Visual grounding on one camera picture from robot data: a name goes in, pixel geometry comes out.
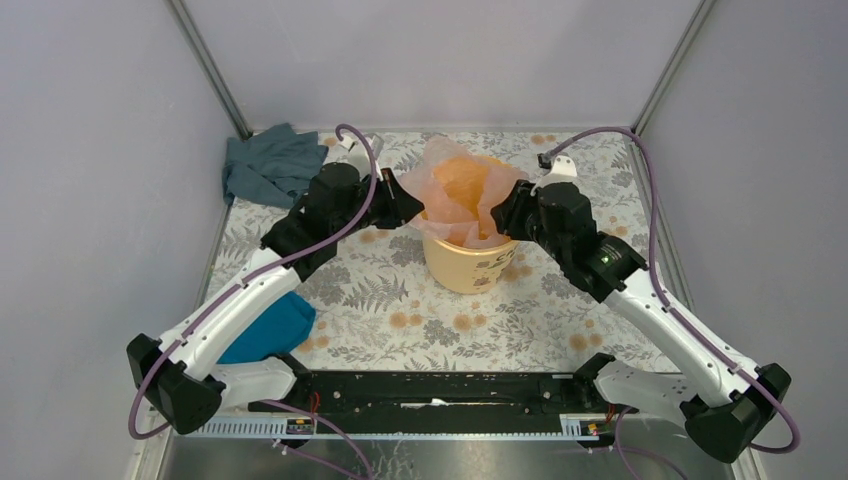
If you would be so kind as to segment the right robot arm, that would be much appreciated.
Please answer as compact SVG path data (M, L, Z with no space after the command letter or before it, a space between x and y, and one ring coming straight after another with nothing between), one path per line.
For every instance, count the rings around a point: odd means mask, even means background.
M791 384L785 369L759 365L707 328L634 248L598 230L574 184L519 180L492 217L498 232L540 246L573 286L636 326L680 371L646 372L597 354L575 374L579 407L597 412L612 403L660 417L727 464L752 447Z

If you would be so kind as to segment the pink plastic trash bag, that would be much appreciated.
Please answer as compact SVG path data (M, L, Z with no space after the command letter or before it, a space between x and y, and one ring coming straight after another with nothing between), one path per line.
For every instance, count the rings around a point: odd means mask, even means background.
M497 231L491 209L527 178L517 167L436 136L425 144L418 165L401 175L400 184L424 206L411 221L422 235L482 250L509 242Z

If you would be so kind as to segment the yellow plastic trash bin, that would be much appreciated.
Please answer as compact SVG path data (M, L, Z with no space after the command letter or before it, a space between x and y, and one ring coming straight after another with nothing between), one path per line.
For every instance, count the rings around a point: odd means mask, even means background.
M518 243L472 250L422 235L424 255L431 275L445 288L461 294L492 289L510 265Z

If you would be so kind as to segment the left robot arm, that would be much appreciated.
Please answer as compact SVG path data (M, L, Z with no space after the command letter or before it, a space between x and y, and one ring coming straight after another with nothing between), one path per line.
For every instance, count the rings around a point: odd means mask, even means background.
M146 399L180 434L197 431L221 410L253 402L301 409L311 387L280 355L230 365L220 358L269 307L333 259L340 240L369 227L399 228L423 209L388 168L363 174L346 163L323 166L214 298L159 337L139 334L130 341L133 402Z

